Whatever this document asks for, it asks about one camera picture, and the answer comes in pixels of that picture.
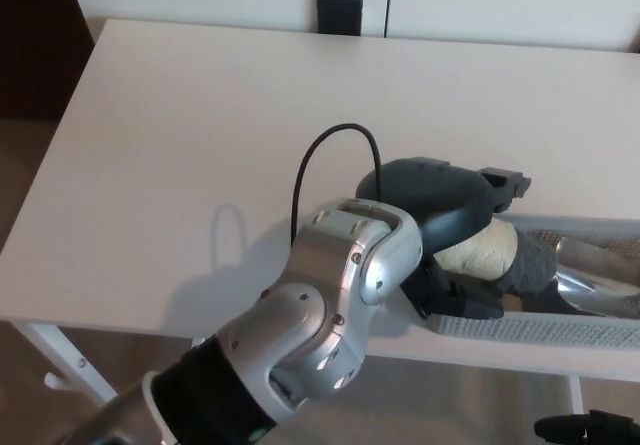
metal mesh tray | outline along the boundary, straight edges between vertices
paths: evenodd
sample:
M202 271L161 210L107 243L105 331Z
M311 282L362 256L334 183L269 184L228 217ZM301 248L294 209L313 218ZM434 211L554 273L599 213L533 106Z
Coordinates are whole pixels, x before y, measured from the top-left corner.
M640 260L640 221L532 216L501 217L555 247L562 237ZM441 335L531 344L640 350L640 320L506 311L499 320L433 316L429 328Z

